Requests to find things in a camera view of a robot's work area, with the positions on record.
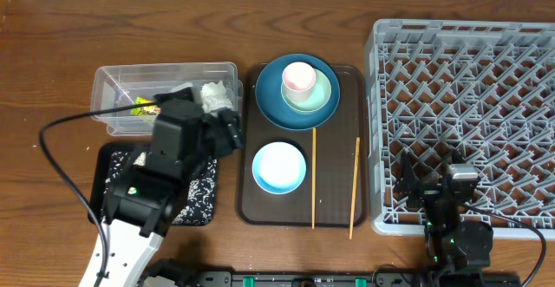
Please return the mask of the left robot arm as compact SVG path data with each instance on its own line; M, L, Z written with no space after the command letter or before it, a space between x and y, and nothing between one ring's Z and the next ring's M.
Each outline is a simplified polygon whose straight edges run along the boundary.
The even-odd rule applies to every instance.
M135 286L186 207L192 182L244 145L238 112L205 112L191 88L153 100L160 112L151 142L129 154L120 174L101 189L100 209L90 214L101 234L82 286Z

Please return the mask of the light blue bowl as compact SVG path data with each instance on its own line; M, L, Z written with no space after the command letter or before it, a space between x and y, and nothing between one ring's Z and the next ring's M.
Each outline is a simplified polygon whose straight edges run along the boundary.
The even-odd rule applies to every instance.
M284 195L299 188L307 172L306 160L294 145L275 141L261 147L254 155L251 173L265 192Z

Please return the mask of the wooden chopstick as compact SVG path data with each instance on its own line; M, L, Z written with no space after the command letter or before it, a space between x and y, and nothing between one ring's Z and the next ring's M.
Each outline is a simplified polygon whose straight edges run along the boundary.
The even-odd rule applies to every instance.
M354 166L353 166L353 178L352 178L352 193L350 202L350 216L349 216L349 240L353 238L355 213L356 213L356 191L357 191L357 181L358 181L358 168L359 168L359 156L360 156L360 137L356 137L356 146L354 153Z
M311 148L311 229L316 228L316 188L317 188L317 130L312 128Z

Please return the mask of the yellow snack wrapper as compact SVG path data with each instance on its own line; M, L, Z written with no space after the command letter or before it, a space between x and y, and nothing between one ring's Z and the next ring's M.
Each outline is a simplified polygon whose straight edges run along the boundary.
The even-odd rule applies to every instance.
M130 110L132 116L156 116L161 112L160 107L155 105L154 101L143 97L137 96L134 99L134 105L138 105L138 107Z

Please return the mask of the white rice grains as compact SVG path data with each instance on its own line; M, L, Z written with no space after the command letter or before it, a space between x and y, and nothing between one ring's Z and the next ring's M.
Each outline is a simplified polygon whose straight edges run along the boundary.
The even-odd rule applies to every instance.
M100 186L105 190L117 180L129 160L129 154L130 152L114 151L103 162L108 166L107 173L98 174L95 178L100 180ZM217 165L216 160L210 161L204 173L190 183L187 204L177 214L173 225L204 226L212 221L216 202Z

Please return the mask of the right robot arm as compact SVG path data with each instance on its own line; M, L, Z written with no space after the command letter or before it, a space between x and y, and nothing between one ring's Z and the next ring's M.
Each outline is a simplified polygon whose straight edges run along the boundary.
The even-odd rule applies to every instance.
M482 270L491 264L493 228L481 221L462 220L459 207L473 197L479 173L459 153L445 174L431 181L418 179L412 162L403 152L402 174L394 192L410 208L422 208L425 251L435 264L421 274L421 286L483 286Z

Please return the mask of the white tissue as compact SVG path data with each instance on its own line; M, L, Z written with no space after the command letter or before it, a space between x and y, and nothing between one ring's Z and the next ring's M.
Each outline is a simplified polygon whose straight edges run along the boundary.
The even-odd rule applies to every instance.
M200 90L202 108L206 113L215 113L220 109L234 109L234 96L222 81L204 84Z

